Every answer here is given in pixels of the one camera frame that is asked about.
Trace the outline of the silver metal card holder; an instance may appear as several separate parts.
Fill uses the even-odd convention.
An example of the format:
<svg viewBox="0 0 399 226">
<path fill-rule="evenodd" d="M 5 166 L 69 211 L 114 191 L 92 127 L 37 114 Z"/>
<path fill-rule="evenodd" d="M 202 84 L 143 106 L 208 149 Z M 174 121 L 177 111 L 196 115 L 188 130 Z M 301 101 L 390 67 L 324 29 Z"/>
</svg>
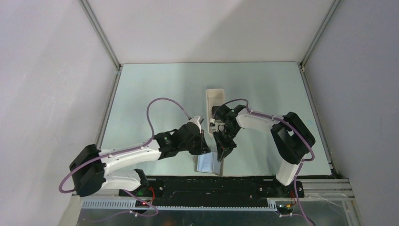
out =
<svg viewBox="0 0 399 226">
<path fill-rule="evenodd" d="M 194 171 L 223 176 L 224 160 L 218 161 L 217 159 L 216 152 L 198 155 L 195 161 Z"/>
</svg>

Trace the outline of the white plastic tray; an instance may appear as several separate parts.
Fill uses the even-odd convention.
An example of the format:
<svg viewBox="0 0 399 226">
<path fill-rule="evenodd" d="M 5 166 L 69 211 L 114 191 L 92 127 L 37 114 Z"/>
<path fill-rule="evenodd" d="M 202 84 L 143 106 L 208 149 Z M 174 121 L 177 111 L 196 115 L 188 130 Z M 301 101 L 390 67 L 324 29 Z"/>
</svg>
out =
<svg viewBox="0 0 399 226">
<path fill-rule="evenodd" d="M 222 121 L 213 116 L 213 107 L 220 107 L 225 103 L 224 89 L 207 89 L 206 90 L 206 109 L 207 109 L 207 132 L 211 138 L 213 133 L 217 131 L 217 126 L 222 124 Z"/>
</svg>

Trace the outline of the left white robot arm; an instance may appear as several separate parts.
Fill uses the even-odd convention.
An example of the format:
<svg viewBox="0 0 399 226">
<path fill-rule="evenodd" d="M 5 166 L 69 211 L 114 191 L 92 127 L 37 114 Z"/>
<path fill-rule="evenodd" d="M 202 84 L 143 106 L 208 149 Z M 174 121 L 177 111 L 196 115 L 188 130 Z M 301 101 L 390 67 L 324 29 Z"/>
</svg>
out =
<svg viewBox="0 0 399 226">
<path fill-rule="evenodd" d="M 125 153 L 111 153 L 109 150 L 98 149 L 95 144 L 88 145 L 69 166 L 74 191 L 81 197 L 106 189 L 128 190 L 143 196 L 149 190 L 144 171 L 133 169 L 129 173 L 121 173 L 118 170 L 141 162 L 174 157 L 184 151 L 191 155 L 211 152 L 204 131 L 194 122 L 188 122 L 179 129 L 158 133 L 149 144 Z"/>
</svg>

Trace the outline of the black credit card stack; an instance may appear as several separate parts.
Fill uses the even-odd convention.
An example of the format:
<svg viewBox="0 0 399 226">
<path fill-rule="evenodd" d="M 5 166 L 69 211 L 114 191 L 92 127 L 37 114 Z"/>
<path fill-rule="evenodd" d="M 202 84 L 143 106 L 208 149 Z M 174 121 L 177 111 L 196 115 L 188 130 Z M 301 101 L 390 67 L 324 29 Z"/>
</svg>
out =
<svg viewBox="0 0 399 226">
<path fill-rule="evenodd" d="M 219 106 L 212 106 L 212 108 L 211 108 L 211 115 L 214 117 L 215 116 L 215 113 L 216 113 L 216 111 L 218 110 L 218 108 L 219 108 Z"/>
</svg>

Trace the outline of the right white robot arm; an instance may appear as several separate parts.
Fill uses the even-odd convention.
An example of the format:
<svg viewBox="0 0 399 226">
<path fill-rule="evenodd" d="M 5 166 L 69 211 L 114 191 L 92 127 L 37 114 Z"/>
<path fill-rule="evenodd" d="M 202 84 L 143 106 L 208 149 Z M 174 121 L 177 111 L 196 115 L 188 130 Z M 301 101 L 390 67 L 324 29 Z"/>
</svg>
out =
<svg viewBox="0 0 399 226">
<path fill-rule="evenodd" d="M 208 118 L 209 131 L 215 139 L 217 160 L 222 161 L 234 148 L 235 137 L 241 129 L 254 129 L 260 132 L 270 132 L 278 153 L 282 158 L 279 171 L 276 174 L 274 192 L 285 197 L 292 192 L 294 181 L 305 155 L 311 154 L 316 140 L 303 121 L 294 112 L 283 116 L 266 115 L 251 111 L 244 105 L 229 108 L 226 105 L 213 106 Z"/>
</svg>

